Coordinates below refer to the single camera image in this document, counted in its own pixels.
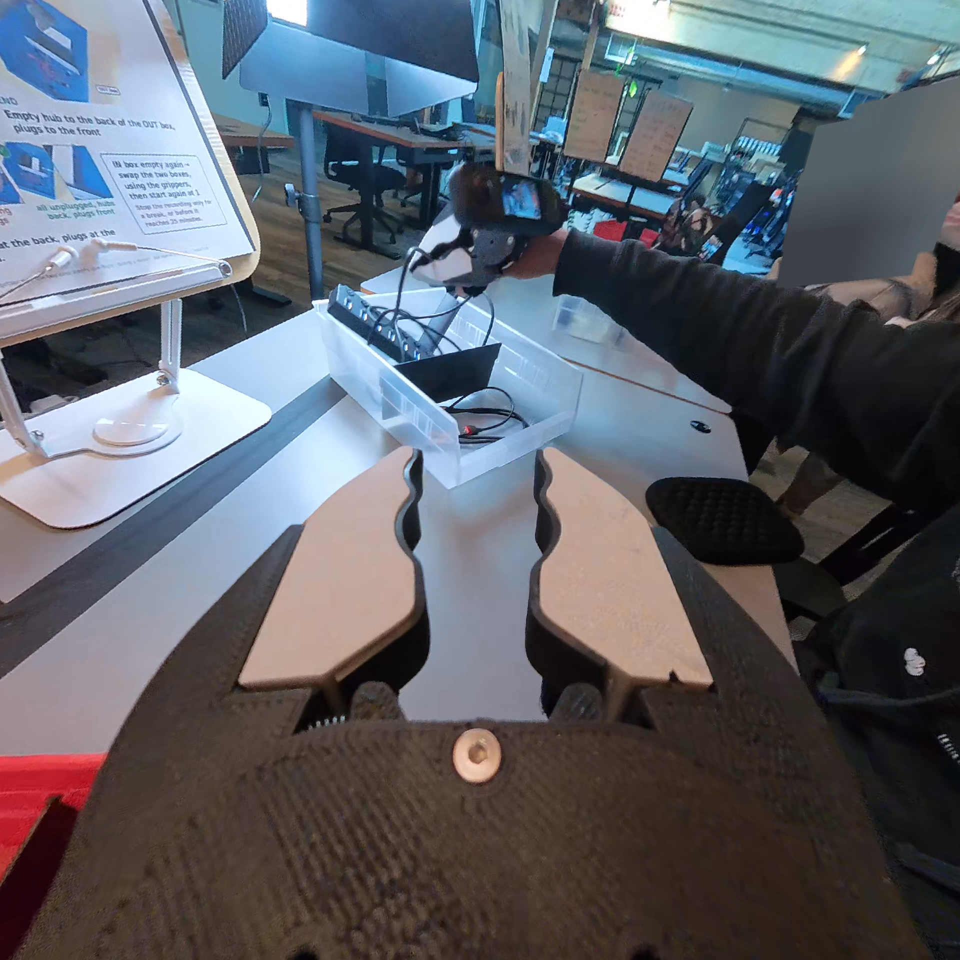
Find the black monitor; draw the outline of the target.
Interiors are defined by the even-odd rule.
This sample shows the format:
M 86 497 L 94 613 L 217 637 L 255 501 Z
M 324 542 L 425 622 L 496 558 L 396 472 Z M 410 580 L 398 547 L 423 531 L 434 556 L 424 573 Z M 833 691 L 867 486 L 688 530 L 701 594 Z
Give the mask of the black monitor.
M 366 53 L 479 80 L 469 1 L 308 1 L 306 28 Z

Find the printed sign board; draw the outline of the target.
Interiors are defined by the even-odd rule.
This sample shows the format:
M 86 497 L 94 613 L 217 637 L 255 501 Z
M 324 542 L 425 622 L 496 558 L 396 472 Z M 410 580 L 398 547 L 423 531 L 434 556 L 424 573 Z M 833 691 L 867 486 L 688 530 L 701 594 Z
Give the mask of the printed sign board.
M 246 280 L 258 229 L 163 2 L 2 2 L 2 346 Z

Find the black office chair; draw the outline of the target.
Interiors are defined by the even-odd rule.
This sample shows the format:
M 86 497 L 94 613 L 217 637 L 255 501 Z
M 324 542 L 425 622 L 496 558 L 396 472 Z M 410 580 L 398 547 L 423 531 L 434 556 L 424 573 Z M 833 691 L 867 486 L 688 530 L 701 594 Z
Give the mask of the black office chair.
M 386 248 L 375 243 L 374 226 L 379 224 L 384 228 L 390 244 L 396 244 L 397 235 L 403 234 L 401 220 L 383 211 L 382 197 L 386 191 L 400 190 L 405 184 L 404 175 L 383 164 L 383 148 L 375 159 L 371 142 L 360 132 L 330 121 L 325 121 L 324 126 L 323 174 L 331 183 L 356 191 L 359 201 L 329 207 L 321 215 L 322 222 L 330 224 L 335 213 L 349 213 L 350 217 L 341 228 L 342 243 L 392 257 Z

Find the grey monitor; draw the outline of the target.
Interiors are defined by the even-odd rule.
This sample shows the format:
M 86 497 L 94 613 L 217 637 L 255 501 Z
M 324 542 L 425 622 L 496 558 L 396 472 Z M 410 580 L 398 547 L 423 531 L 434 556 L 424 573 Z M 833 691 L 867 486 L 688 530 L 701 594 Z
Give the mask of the grey monitor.
M 386 60 L 270 19 L 239 63 L 239 84 L 271 99 L 364 116 L 388 114 Z

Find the clear plastic bin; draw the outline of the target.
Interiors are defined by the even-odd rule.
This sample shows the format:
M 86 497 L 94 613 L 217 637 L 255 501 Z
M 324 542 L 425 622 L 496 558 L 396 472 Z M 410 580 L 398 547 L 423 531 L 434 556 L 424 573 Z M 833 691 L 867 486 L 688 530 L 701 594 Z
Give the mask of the clear plastic bin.
M 511 329 L 475 302 L 453 320 L 442 342 L 426 335 L 444 293 L 361 294 L 388 308 L 421 358 L 500 343 L 489 387 L 441 403 L 399 375 L 398 365 L 367 345 L 314 302 L 330 376 L 392 438 L 423 454 L 426 470 L 454 489 L 551 445 L 572 426 L 582 374 L 547 348 Z

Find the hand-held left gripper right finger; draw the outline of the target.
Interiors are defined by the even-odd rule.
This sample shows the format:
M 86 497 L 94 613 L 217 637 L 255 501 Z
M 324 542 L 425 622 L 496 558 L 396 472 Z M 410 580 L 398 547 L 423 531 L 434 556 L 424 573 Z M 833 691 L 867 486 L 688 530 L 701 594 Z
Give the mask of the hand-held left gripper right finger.
M 709 692 L 714 677 L 656 542 L 626 496 L 555 447 L 535 454 L 525 651 L 549 695 L 599 691 L 603 714 L 635 693 Z

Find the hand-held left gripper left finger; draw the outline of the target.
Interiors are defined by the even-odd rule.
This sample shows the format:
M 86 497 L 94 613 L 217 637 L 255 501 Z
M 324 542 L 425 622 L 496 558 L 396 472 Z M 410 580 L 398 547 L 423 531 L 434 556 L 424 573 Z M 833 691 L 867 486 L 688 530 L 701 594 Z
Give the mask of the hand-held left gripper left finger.
M 239 672 L 245 691 L 312 690 L 331 711 L 378 684 L 399 695 L 426 665 L 425 576 L 415 556 L 424 457 L 401 446 L 294 529 L 293 552 Z

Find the red plastic bin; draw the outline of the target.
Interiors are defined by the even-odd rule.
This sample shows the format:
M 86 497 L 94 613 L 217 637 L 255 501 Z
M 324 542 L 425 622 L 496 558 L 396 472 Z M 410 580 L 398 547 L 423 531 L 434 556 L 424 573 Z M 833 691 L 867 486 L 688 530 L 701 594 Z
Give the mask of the red plastic bin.
M 78 820 L 105 759 L 103 752 L 2 757 L 1 874 L 46 798 L 62 795 L 77 810 Z M 2 913 L 2 923 L 11 923 L 15 916 L 28 910 Z

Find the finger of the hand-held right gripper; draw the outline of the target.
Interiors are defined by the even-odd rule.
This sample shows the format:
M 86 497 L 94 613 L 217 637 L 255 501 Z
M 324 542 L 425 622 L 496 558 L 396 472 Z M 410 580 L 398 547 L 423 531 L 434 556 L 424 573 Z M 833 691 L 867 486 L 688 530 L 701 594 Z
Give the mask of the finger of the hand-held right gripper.
M 463 226 L 453 206 L 444 206 L 412 251 L 413 276 L 446 289 L 477 289 L 474 278 L 477 239 L 478 228 Z
M 443 342 L 459 311 L 472 298 L 470 291 L 447 287 L 434 316 L 434 342 Z

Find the wooden pillar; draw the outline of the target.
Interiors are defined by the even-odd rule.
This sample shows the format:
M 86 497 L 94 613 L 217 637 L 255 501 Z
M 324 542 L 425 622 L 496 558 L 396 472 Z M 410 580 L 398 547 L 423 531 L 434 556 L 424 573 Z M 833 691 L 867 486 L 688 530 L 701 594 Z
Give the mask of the wooden pillar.
M 557 1 L 499 1 L 502 69 L 494 94 L 494 165 L 527 175 L 531 165 L 531 125 Z

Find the small clear container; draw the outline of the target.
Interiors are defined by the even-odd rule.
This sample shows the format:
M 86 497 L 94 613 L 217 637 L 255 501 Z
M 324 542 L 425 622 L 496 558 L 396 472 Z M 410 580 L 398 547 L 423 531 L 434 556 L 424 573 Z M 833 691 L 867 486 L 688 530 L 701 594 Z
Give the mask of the small clear container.
M 617 346 L 625 333 L 622 326 L 594 304 L 570 294 L 558 297 L 553 330 L 600 347 Z

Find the person's right forearm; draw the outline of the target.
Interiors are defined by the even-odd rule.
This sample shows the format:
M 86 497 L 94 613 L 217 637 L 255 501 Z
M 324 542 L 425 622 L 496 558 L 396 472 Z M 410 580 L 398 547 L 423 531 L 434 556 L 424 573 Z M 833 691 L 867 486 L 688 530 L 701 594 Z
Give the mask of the person's right forearm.
M 864 301 L 571 231 L 554 295 L 598 307 L 787 447 L 908 509 L 959 495 L 958 322 L 902 327 Z

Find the black usb hub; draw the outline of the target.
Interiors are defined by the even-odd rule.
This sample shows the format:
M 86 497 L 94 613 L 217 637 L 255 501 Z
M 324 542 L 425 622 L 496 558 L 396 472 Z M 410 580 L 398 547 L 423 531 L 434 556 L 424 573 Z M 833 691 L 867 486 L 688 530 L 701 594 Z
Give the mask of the black usb hub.
M 422 359 L 417 342 L 399 330 L 394 314 L 386 307 L 371 305 L 352 288 L 343 284 L 334 287 L 326 309 L 331 318 L 393 363 Z

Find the whiteboard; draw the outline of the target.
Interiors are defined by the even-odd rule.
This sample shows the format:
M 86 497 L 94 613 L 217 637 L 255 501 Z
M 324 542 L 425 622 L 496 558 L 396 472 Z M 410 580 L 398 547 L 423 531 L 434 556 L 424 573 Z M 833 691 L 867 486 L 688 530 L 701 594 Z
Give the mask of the whiteboard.
M 617 163 L 619 173 L 659 182 L 671 161 L 693 111 L 693 102 L 650 90 L 636 115 L 630 136 Z
M 572 160 L 603 163 L 618 121 L 626 79 L 582 69 L 567 118 L 562 154 Z

